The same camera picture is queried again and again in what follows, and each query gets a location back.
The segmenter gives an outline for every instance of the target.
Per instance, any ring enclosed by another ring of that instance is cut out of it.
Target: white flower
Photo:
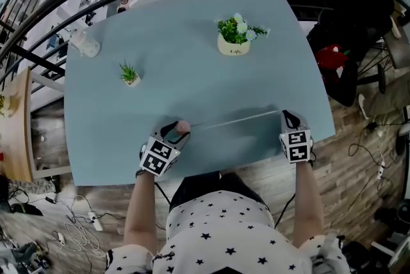
[[[236,13],[236,14],[233,16],[233,19],[235,19],[235,21],[236,21],[237,23],[243,22],[243,18],[242,18],[242,16],[241,16],[239,13]]]
[[[245,33],[248,30],[248,25],[246,24],[246,22],[240,22],[236,27],[236,30],[239,34]]]
[[[250,29],[246,32],[246,39],[248,41],[253,41],[255,38],[256,38],[256,33],[253,30]]]

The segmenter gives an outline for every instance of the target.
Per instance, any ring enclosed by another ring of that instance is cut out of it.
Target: shirt sleeve
[[[350,268],[346,257],[341,252],[339,239],[334,239],[325,251],[325,256],[322,255],[325,238],[325,236],[312,237],[299,248],[312,260],[312,273],[349,274]]]
[[[108,250],[105,274],[120,271],[121,274],[152,273],[153,255],[148,249],[138,245],[126,245]]]

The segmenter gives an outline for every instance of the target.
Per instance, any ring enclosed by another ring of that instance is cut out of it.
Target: white shoe
[[[363,114],[363,117],[368,120],[369,117],[367,117],[366,112],[365,112],[365,96],[363,94],[359,94],[359,97],[357,97],[357,101],[359,102],[359,107],[361,109],[361,112]]]

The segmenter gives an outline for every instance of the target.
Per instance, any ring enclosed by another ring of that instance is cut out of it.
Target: potted plant
[[[0,94],[0,116],[4,117],[4,110],[9,110],[11,104],[11,98]]]
[[[124,62],[123,65],[120,64],[120,67],[122,69],[121,78],[129,87],[134,87],[141,81],[140,76],[131,65]]]
[[[270,29],[248,25],[239,13],[228,20],[217,20],[218,49],[227,56],[247,54],[250,43],[259,35],[269,35]]]

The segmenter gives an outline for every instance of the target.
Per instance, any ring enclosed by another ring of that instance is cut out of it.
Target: white shirt
[[[325,236],[297,249],[273,227],[260,202],[230,191],[208,193],[173,208],[160,253],[137,245],[110,250],[106,273],[314,273],[311,257],[318,255]],[[331,264],[333,273],[350,273],[337,241],[320,262]]]

